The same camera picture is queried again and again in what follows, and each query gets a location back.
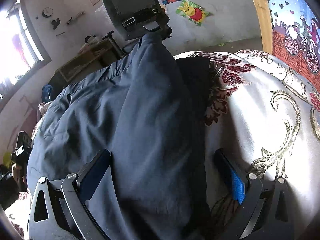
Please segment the blue backpack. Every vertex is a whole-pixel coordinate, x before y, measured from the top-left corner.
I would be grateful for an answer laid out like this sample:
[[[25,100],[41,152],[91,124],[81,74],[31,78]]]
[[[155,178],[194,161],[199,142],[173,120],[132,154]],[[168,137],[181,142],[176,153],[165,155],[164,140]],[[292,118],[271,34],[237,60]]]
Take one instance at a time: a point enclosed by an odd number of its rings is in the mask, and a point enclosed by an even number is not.
[[[47,84],[42,87],[41,100],[44,103],[54,100],[54,90],[52,85]]]

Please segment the navy blue puffer jacket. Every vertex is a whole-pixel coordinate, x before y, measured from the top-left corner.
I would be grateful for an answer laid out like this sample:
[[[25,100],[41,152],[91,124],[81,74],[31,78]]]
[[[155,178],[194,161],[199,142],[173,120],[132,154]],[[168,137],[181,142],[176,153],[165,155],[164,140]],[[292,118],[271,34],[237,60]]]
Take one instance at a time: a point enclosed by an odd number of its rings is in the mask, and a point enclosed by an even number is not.
[[[87,206],[111,239],[206,239],[206,57],[174,59],[157,33],[129,55],[66,87],[51,103],[29,157],[34,191],[112,155]]]

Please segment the window with dark frame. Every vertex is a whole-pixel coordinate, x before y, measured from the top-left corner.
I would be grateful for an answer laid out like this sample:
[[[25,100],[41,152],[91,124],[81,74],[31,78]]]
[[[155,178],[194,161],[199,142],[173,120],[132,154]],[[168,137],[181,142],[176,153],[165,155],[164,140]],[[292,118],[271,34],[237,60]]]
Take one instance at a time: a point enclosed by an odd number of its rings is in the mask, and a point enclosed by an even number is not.
[[[17,0],[1,12],[1,107],[38,70],[52,61],[28,15],[25,1]]]

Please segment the round wall clock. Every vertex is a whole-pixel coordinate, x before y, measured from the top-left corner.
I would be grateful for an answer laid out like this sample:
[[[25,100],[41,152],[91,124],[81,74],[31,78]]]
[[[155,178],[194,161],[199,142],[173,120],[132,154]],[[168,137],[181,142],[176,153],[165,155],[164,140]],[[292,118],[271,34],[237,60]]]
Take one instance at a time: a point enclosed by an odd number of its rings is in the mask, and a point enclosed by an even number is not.
[[[52,15],[53,15],[53,9],[50,8],[50,7],[46,7],[42,10],[41,12],[41,15],[44,17],[44,18],[50,18]]]

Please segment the floral white red bedspread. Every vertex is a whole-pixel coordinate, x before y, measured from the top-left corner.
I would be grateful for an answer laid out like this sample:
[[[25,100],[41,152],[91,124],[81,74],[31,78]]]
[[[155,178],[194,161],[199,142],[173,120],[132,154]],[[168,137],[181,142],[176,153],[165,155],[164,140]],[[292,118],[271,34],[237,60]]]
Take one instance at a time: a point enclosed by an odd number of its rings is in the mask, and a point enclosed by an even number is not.
[[[235,54],[189,51],[206,57],[209,90],[204,121],[208,207],[224,193],[209,163],[223,148],[260,179],[285,178],[292,193],[293,239],[319,213],[319,92],[280,59],[258,50]]]

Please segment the wooden desk with shelf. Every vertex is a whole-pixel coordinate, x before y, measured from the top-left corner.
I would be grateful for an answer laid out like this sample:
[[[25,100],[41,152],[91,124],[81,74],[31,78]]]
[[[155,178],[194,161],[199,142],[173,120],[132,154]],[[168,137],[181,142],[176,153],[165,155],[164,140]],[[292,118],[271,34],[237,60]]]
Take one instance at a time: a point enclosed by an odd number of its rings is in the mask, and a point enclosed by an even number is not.
[[[109,40],[99,42],[56,70],[48,84],[59,94],[70,83],[79,82],[119,59],[121,56]]]

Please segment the black mesh office chair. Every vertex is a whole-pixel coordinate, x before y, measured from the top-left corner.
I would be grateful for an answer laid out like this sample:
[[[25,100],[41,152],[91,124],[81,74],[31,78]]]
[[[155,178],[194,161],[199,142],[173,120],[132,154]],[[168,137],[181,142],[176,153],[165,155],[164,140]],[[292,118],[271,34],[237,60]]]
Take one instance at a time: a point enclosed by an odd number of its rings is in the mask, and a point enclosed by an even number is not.
[[[114,28],[125,41],[134,41],[147,33],[160,31],[169,38],[169,18],[158,0],[102,0]]]

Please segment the blue cartoon bicycle curtain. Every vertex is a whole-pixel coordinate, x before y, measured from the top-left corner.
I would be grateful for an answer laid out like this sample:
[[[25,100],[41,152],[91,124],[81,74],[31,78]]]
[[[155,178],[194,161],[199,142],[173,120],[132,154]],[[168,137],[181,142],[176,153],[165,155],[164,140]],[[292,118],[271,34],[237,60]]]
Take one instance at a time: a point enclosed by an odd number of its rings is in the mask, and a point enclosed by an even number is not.
[[[319,19],[304,0],[267,0],[273,55],[319,90]]]

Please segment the Winnie the Pooh poster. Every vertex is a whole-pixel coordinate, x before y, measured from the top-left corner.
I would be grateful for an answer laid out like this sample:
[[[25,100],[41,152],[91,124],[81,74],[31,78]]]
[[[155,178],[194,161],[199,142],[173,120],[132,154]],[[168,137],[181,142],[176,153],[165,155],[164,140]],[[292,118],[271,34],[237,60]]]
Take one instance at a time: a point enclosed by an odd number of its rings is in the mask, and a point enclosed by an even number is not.
[[[176,9],[176,14],[188,19],[198,26],[201,26],[204,19],[210,15],[210,12],[207,12],[203,7],[190,0],[182,0]]]

